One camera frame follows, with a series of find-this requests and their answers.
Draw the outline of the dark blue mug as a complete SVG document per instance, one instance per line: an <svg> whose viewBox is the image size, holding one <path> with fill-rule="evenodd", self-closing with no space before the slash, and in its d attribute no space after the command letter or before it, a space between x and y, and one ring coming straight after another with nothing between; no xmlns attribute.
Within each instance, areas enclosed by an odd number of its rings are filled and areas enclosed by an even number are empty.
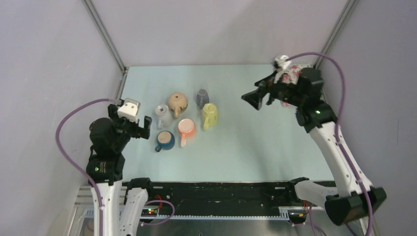
<svg viewBox="0 0 417 236"><path fill-rule="evenodd" d="M175 146L175 137L170 131L161 131L157 135L156 142L156 152L160 152L161 150L171 150Z"/></svg>

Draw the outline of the yellow mug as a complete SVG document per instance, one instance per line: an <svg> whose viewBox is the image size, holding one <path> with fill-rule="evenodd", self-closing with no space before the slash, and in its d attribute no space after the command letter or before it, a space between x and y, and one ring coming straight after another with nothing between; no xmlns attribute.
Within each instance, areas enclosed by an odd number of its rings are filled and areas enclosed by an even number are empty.
<svg viewBox="0 0 417 236"><path fill-rule="evenodd" d="M203 129L206 131L210 127L217 126L219 122L219 112L216 105L207 103L202 109Z"/></svg>

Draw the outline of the grey blue mug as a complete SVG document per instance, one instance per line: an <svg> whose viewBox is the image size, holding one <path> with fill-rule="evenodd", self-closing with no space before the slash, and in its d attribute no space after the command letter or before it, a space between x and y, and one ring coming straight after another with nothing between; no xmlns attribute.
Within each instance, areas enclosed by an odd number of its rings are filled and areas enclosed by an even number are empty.
<svg viewBox="0 0 417 236"><path fill-rule="evenodd" d="M209 103L209 95L206 89L199 89L196 96L196 104L201 110L205 104Z"/></svg>

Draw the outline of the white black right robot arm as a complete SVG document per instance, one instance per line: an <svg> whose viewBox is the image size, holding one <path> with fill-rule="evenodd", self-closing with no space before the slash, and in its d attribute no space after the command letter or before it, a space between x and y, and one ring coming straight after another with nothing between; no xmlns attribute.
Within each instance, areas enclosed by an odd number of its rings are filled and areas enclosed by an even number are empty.
<svg viewBox="0 0 417 236"><path fill-rule="evenodd" d="M366 177L346 147L337 117L322 98L324 81L320 70L303 68L296 84L283 82L284 75L274 71L257 81L256 90L242 95L256 110L268 95L267 105L274 100L287 102L296 109L296 119L319 147L334 178L335 187L324 187L306 178L292 181L286 200L297 206L304 200L325 209L337 226L369 216L387 199L382 187L375 187Z"/></svg>

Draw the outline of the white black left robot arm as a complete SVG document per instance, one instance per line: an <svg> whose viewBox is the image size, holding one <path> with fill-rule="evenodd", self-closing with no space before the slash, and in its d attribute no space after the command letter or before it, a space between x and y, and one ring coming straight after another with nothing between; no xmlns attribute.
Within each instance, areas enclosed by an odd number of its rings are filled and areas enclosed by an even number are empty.
<svg viewBox="0 0 417 236"><path fill-rule="evenodd" d="M139 102L128 100L122 105L110 104L108 118L90 124L92 146L86 172L96 184L91 188L96 236L136 235L143 207L155 200L148 177L132 179L121 198L125 164L122 151L131 138L150 138L152 119L146 116L144 127L140 127L139 107Z"/></svg>

